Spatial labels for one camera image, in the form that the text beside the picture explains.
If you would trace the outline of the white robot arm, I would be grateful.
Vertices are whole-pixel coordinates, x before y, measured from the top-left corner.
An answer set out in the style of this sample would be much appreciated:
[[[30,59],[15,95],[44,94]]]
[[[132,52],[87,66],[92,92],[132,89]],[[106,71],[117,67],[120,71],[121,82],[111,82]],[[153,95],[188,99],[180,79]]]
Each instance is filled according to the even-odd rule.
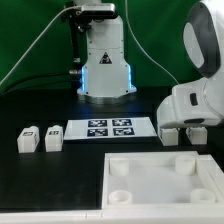
[[[189,11],[183,42],[202,78],[172,88],[157,109],[160,128],[216,126],[224,121],[224,0],[200,0]],[[87,32],[87,62],[78,94],[94,103],[134,93],[123,55],[120,18],[94,22]]]

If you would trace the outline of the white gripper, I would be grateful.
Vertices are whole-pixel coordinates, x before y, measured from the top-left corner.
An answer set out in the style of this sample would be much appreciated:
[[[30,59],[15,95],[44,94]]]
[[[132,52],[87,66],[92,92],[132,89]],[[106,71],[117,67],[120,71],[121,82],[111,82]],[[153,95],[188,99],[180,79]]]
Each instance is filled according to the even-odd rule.
[[[205,98],[206,79],[179,84],[172,88],[157,109],[158,128],[187,128],[217,126],[222,117]]]

